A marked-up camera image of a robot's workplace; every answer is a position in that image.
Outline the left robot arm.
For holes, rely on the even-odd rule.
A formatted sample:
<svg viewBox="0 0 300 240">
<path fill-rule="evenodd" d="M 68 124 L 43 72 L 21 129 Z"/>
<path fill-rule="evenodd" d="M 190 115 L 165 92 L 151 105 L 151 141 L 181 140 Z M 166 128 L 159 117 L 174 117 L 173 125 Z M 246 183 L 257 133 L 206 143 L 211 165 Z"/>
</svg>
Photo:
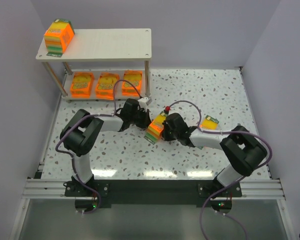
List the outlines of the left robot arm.
<svg viewBox="0 0 300 240">
<path fill-rule="evenodd" d="M 91 114 L 79 109 L 60 133 L 55 150 L 71 157 L 72 177 L 65 182 L 67 197 L 96 197 L 97 185 L 91 169 L 90 151 L 100 132 L 123 132 L 131 125 L 146 129 L 152 122 L 150 98 L 129 98 L 113 114 Z"/>
</svg>

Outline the multicolour sponge pack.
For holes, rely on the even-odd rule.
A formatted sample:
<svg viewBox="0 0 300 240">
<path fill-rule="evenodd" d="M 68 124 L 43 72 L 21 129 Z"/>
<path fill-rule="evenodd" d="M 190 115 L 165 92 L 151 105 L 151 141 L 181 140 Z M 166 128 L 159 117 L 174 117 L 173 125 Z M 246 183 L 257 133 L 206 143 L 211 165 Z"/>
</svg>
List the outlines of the multicolour sponge pack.
<svg viewBox="0 0 300 240">
<path fill-rule="evenodd" d="M 206 115 L 200 124 L 200 128 L 208 129 L 208 130 L 216 130 L 218 128 L 218 125 L 219 125 L 219 121 L 216 118 L 210 115 Z"/>
<path fill-rule="evenodd" d="M 154 145 L 161 139 L 164 130 L 163 122 L 167 116 L 168 115 L 164 111 L 161 111 L 146 129 L 144 138 L 151 144 Z"/>
<path fill-rule="evenodd" d="M 48 56 L 61 57 L 75 35 L 70 20 L 57 18 L 44 33 L 43 39 Z"/>
</svg>

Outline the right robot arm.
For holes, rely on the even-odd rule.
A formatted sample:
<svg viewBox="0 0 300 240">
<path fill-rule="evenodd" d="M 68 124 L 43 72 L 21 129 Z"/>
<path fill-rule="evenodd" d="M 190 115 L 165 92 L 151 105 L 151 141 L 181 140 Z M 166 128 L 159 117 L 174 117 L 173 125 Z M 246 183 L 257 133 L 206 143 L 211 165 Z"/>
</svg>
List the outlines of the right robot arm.
<svg viewBox="0 0 300 240">
<path fill-rule="evenodd" d="M 172 113 L 163 121 L 162 137 L 165 141 L 177 140 L 190 148 L 208 147 L 223 151 L 229 165 L 213 179 L 207 189 L 210 194 L 225 191 L 228 186 L 249 177 L 266 157 L 272 156 L 270 147 L 264 147 L 257 135 L 241 125 L 224 133 L 203 130 L 198 126 L 188 126 L 179 113 Z"/>
</svg>

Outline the orange round sponge box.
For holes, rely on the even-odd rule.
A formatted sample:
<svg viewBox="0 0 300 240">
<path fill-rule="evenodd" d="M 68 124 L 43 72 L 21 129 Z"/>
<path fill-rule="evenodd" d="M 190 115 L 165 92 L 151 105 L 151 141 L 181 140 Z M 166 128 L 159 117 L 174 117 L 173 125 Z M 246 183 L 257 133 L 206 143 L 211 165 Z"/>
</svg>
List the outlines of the orange round sponge box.
<svg viewBox="0 0 300 240">
<path fill-rule="evenodd" d="M 128 82 L 122 83 L 121 92 L 123 96 L 139 97 L 143 83 L 143 72 L 141 70 L 126 70 L 123 74 L 123 80 Z"/>
<path fill-rule="evenodd" d="M 70 93 L 73 98 L 89 98 L 94 82 L 92 72 L 75 72 L 70 86 Z"/>
<path fill-rule="evenodd" d="M 96 97 L 103 100 L 113 100 L 114 85 L 119 79 L 120 76 L 117 73 L 102 72 L 95 87 Z"/>
</svg>

